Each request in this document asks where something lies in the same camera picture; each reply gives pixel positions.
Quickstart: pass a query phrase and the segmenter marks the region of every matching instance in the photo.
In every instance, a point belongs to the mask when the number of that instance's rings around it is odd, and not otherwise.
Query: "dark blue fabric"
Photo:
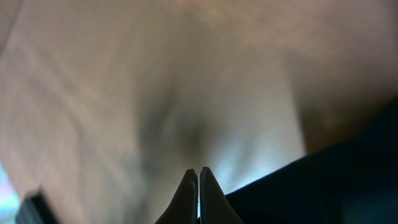
[[[246,223],[398,223],[398,98],[352,139],[226,196]]]

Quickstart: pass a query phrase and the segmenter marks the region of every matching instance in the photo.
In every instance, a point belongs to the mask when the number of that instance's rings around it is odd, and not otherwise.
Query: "beige surface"
[[[64,223],[150,223],[185,169],[229,192],[398,93],[388,1],[25,0],[0,60],[0,158]]]

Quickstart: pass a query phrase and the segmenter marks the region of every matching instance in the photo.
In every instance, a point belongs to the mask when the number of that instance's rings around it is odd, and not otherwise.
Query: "light blue object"
[[[20,200],[0,163],[0,224],[14,224]]]

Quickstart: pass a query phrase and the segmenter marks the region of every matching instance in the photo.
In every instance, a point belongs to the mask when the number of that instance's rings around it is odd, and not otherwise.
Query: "black pointed object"
[[[193,169],[185,172],[170,205],[156,224],[196,224],[198,220],[198,177]]]
[[[200,173],[200,219],[203,224],[244,224],[228,203],[209,167]]]

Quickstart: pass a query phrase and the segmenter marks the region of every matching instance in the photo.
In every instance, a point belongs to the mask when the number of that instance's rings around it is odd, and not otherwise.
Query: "wooden floor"
[[[392,0],[0,0],[0,160],[63,223],[153,223],[188,168],[230,192],[360,128],[398,94],[397,19]]]

